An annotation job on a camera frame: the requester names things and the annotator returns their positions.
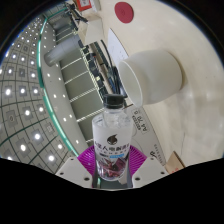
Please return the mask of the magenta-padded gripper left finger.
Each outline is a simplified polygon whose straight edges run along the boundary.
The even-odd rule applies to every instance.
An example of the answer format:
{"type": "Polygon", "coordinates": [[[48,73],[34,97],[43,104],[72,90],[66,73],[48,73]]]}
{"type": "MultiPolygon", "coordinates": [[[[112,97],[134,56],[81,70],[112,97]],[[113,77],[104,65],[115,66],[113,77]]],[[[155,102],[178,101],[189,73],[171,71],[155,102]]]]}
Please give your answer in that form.
{"type": "Polygon", "coordinates": [[[94,147],[87,148],[78,157],[69,157],[56,175],[84,188],[96,188],[98,180],[94,147]]]}

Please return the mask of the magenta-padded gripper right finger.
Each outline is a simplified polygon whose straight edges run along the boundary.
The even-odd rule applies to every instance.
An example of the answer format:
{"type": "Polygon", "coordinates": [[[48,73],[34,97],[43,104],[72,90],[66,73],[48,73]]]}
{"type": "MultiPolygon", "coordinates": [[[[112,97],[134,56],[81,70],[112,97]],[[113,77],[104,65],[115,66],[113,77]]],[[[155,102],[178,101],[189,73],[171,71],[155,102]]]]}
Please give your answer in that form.
{"type": "Polygon", "coordinates": [[[134,146],[130,147],[127,185],[140,188],[167,175],[166,169],[155,156],[147,157],[134,146]]]}

